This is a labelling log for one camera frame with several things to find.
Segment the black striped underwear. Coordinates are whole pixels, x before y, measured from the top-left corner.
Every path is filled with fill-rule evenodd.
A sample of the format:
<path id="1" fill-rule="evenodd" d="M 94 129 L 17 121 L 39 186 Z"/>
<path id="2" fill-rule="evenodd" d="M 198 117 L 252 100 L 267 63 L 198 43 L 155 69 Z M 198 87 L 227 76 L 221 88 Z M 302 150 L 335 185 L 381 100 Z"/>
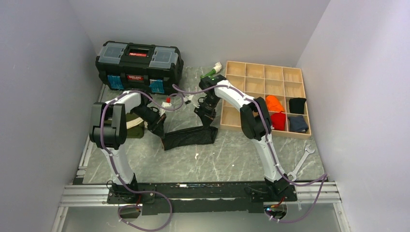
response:
<path id="1" fill-rule="evenodd" d="M 216 127 L 198 126 L 168 132 L 161 139 L 161 142 L 166 151 L 181 146 L 213 144 L 217 134 L 218 128 Z"/>

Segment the wooden compartment tray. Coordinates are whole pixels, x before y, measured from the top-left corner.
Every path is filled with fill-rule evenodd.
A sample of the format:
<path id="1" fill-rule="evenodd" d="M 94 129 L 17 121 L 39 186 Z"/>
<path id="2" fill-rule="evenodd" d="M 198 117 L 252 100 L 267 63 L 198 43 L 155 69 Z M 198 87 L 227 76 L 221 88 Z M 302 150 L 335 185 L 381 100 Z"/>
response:
<path id="1" fill-rule="evenodd" d="M 288 117 L 301 115 L 289 112 L 289 99 L 306 98 L 302 71 L 300 69 L 227 61 L 225 76 L 236 88 L 254 98 L 261 97 L 265 100 L 267 95 L 273 95 L 279 99 L 285 109 L 285 112 L 282 112 L 286 115 L 285 131 L 273 129 L 273 135 L 297 139 L 308 139 L 311 137 L 312 132 L 310 130 L 307 101 L 305 103 L 305 114 L 302 116 L 309 125 L 309 130 L 306 133 L 289 131 Z"/>

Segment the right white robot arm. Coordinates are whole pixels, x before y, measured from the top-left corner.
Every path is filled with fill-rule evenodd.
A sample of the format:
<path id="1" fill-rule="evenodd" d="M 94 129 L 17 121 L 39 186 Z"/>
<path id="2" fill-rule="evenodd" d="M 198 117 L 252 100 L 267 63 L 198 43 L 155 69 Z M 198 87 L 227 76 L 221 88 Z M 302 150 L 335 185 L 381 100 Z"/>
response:
<path id="1" fill-rule="evenodd" d="M 237 89 L 222 75 L 201 78 L 199 87 L 206 96 L 194 112 L 202 125 L 209 127 L 213 122 L 221 99 L 232 105 L 239 112 L 243 134 L 255 145 L 262 161 L 266 194 L 273 201 L 279 200 L 290 183 L 274 149 L 272 121 L 265 100 Z"/>

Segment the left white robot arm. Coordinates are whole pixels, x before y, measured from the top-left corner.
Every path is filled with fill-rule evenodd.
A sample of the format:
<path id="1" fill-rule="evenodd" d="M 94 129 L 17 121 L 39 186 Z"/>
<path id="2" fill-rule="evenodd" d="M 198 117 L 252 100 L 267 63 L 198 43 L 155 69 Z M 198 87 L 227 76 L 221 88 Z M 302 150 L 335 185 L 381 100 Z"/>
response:
<path id="1" fill-rule="evenodd" d="M 125 202 L 138 199 L 136 175 L 132 171 L 123 147 L 127 139 L 126 114 L 136 114 L 147 123 L 154 135 L 164 137 L 166 114 L 157 107 L 150 107 L 151 96 L 143 91 L 125 91 L 106 102 L 96 102 L 91 109 L 89 139 L 105 155 L 114 175 L 111 191 Z"/>

